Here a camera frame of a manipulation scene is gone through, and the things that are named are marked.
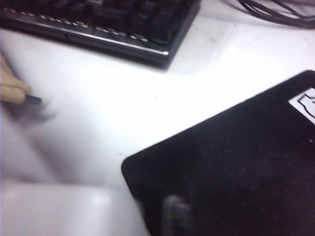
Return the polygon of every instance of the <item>mechanical keyboard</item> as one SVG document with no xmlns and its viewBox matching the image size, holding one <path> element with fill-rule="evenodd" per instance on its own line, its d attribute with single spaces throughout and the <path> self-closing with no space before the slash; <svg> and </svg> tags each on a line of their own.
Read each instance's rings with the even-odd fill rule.
<svg viewBox="0 0 315 236">
<path fill-rule="evenodd" d="M 200 0 L 0 0 L 5 28 L 169 62 Z"/>
</svg>

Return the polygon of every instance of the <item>hand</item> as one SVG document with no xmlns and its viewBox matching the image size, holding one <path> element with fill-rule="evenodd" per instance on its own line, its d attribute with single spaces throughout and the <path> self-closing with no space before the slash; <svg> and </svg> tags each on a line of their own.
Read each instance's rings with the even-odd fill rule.
<svg viewBox="0 0 315 236">
<path fill-rule="evenodd" d="M 25 101 L 26 94 L 31 92 L 31 87 L 15 78 L 6 61 L 1 57 L 1 100 L 21 104 Z"/>
</svg>

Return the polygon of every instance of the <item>finger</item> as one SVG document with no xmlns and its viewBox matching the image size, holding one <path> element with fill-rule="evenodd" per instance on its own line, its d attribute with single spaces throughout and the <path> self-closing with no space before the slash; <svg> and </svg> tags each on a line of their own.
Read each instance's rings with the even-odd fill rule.
<svg viewBox="0 0 315 236">
<path fill-rule="evenodd" d="M 23 90 L 26 94 L 32 91 L 32 88 L 20 80 L 17 80 L 10 72 L 1 70 L 1 82 L 0 84 L 5 87 L 18 88 Z"/>
<path fill-rule="evenodd" d="M 1 86 L 1 100 L 21 104 L 25 101 L 25 93 L 19 88 Z"/>
</svg>

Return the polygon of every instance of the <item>black mouse pad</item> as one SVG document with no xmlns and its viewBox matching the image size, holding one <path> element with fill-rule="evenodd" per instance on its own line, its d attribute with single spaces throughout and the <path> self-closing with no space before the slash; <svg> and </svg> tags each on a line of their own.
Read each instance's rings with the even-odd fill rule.
<svg viewBox="0 0 315 236">
<path fill-rule="evenodd" d="M 315 72 L 127 158 L 122 172 L 152 236 L 168 195 L 190 206 L 192 235 L 315 236 Z"/>
</svg>

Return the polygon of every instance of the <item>white logo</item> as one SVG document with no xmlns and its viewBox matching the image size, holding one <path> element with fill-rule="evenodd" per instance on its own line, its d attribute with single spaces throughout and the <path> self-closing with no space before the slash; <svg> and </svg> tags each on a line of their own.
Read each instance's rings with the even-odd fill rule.
<svg viewBox="0 0 315 236">
<path fill-rule="evenodd" d="M 310 88 L 295 96 L 289 103 L 315 124 L 315 89 Z"/>
</svg>

